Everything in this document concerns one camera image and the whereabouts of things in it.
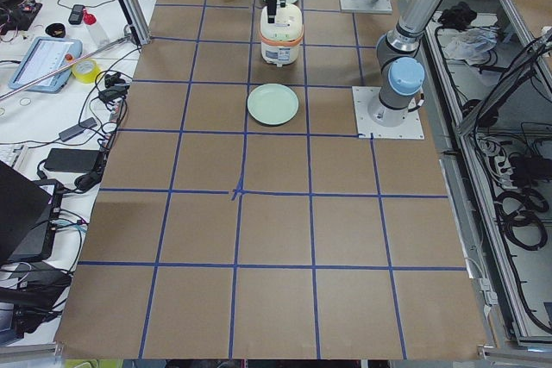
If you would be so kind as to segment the green plate far from lemon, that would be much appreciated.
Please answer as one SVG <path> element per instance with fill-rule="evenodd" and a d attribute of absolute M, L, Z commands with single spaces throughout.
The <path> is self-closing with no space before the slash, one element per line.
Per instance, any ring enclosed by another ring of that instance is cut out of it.
<path fill-rule="evenodd" d="M 298 112 L 296 93 L 282 84 L 263 84 L 248 96 L 248 113 L 259 123 L 278 126 L 290 121 Z"/>

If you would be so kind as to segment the black usb hub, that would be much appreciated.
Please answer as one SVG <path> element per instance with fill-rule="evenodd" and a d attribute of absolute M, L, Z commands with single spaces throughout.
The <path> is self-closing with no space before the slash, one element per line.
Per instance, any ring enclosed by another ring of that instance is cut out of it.
<path fill-rule="evenodd" d="M 72 138 L 82 134 L 86 130 L 94 129 L 96 126 L 97 126 L 97 121 L 94 117 L 87 118 L 59 132 L 59 140 L 61 142 L 67 142 Z"/>

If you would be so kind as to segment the red cap spray bottle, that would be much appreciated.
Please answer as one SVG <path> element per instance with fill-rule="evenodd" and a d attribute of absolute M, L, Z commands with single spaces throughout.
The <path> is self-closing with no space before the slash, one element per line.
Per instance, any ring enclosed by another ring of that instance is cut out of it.
<path fill-rule="evenodd" d="M 104 47 L 110 43 L 109 37 L 105 33 L 102 25 L 87 9 L 83 10 L 83 22 L 90 34 L 90 37 L 98 47 Z"/>

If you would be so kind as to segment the crumpled white cloth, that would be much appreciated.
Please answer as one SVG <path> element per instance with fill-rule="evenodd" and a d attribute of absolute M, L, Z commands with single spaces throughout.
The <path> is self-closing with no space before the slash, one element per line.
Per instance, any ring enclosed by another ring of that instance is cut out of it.
<path fill-rule="evenodd" d="M 497 45 L 498 35 L 490 29 L 472 28 L 452 37 L 444 47 L 446 59 L 464 60 L 469 65 L 486 62 Z"/>

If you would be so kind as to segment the black handheld device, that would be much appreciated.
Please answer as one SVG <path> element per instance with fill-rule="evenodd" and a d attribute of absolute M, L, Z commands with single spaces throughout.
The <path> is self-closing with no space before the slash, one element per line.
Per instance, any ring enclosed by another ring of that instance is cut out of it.
<path fill-rule="evenodd" d="M 68 17 L 68 23 L 71 25 L 79 25 L 83 21 L 84 13 L 85 6 L 83 4 L 74 4 Z"/>

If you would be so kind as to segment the black small bowl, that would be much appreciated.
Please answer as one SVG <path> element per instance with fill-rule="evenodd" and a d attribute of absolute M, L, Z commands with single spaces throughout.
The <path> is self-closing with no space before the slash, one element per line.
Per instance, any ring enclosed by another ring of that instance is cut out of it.
<path fill-rule="evenodd" d="M 66 26 L 59 22 L 51 23 L 45 28 L 45 33 L 53 38 L 65 38 Z"/>

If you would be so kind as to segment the black laptop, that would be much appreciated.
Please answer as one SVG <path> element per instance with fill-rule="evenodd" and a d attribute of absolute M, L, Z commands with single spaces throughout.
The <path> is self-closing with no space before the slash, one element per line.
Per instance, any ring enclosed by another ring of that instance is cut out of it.
<path fill-rule="evenodd" d="M 53 250 L 54 221 L 60 216 L 62 184 L 31 181 L 1 164 L 1 262 L 39 262 Z"/>

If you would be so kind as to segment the yellow tape roll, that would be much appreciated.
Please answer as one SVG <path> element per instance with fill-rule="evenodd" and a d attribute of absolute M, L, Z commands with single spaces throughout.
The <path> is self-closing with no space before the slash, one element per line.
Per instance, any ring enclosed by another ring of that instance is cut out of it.
<path fill-rule="evenodd" d="M 101 72 L 94 59 L 83 59 L 72 65 L 72 75 L 82 84 L 93 84 Z"/>

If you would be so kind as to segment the black power brick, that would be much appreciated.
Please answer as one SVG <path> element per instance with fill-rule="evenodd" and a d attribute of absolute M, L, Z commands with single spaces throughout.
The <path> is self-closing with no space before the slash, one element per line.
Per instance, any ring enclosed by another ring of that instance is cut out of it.
<path fill-rule="evenodd" d="M 91 172 L 97 166 L 99 157 L 98 150 L 53 148 L 44 168 L 49 172 Z"/>

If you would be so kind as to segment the blue teach pendant near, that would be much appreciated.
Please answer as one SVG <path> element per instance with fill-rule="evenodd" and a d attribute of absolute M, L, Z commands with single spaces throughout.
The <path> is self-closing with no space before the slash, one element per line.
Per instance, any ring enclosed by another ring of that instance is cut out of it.
<path fill-rule="evenodd" d="M 41 36 L 35 38 L 31 47 L 22 59 L 8 82 L 8 86 L 15 90 L 49 72 L 60 69 L 70 60 L 79 58 L 83 49 L 82 42 L 70 38 L 53 38 Z"/>

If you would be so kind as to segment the black cloth bundle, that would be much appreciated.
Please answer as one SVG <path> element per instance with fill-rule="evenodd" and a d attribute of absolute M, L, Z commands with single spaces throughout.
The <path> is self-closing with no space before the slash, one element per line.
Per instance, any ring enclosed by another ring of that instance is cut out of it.
<path fill-rule="evenodd" d="M 437 21 L 443 28 L 452 28 L 458 31 L 465 31 L 471 26 L 473 20 L 477 17 L 477 12 L 472 10 L 465 2 L 458 2 L 450 9 L 441 13 Z"/>

